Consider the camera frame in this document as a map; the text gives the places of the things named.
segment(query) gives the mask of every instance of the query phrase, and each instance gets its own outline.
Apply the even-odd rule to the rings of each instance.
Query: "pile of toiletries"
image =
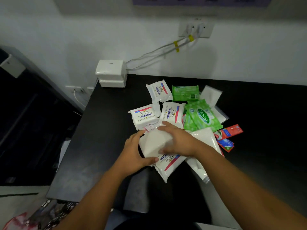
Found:
[[[238,124],[222,129],[222,123],[229,119],[216,106],[222,92],[207,85],[201,93],[198,85],[173,86],[171,91],[164,80],[146,85],[146,87],[152,98],[152,104],[128,112],[132,115],[136,129],[146,130],[139,142],[144,157],[154,156],[159,158],[159,161],[153,166],[164,182],[167,182],[171,173],[183,161],[186,161],[197,175],[207,183],[209,177],[197,159],[186,158],[177,154],[159,154],[162,148],[173,143],[173,137],[165,131],[157,130],[157,127],[163,125],[162,121],[168,121],[210,145],[217,153],[223,155],[219,146],[230,152],[234,143],[228,138],[243,131]]]

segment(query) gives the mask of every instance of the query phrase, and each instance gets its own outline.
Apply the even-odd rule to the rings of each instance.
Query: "black table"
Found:
[[[307,87],[298,85],[144,75],[128,75],[126,88],[102,88],[97,84],[47,197],[82,199],[112,166],[125,140],[136,132],[127,112],[151,103],[145,84],[163,79],[169,87],[199,85],[202,90],[209,85],[222,90],[217,106],[230,117],[224,127],[238,123],[244,131],[231,138],[235,148],[224,152],[225,157],[307,216],[303,130]],[[210,222],[199,178],[185,162],[166,184],[151,167],[125,179],[114,207],[146,213],[163,204],[173,204],[193,221]]]

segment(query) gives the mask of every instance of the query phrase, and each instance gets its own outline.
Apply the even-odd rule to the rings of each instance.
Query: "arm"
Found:
[[[55,228],[56,230],[105,228],[118,187],[123,179],[159,160],[156,157],[142,158],[138,153],[138,143],[144,132],[144,130],[139,131],[126,140],[125,147],[114,165]]]
[[[173,146],[163,153],[195,157],[205,168],[217,193],[243,229],[307,229],[307,219],[253,182],[215,149],[186,131],[163,122]]]

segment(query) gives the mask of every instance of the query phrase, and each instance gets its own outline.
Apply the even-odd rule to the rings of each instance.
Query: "power outlet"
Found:
[[[200,35],[200,38],[210,38],[213,27],[214,27],[215,18],[214,17],[183,17],[179,23],[178,36],[185,37],[187,26],[192,28],[192,35],[196,32],[199,24],[203,24],[204,28]]]
[[[66,85],[65,88],[66,88],[67,90],[69,90],[71,93],[76,92],[76,93],[84,93],[84,94],[86,94],[86,91],[85,91],[84,88],[81,87],[81,86],[70,86],[70,85]]]

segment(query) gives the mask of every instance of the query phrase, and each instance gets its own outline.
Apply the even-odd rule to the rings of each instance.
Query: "green wet wipes package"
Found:
[[[194,86],[173,86],[173,101],[198,101],[198,85]]]
[[[198,129],[210,127],[213,132],[223,128],[219,120],[214,116],[206,101],[200,100],[185,105],[187,116],[189,115]]]
[[[190,115],[187,115],[187,110],[183,110],[183,129],[184,130],[189,130],[189,131],[196,131],[198,130],[196,124],[193,122],[192,118]]]

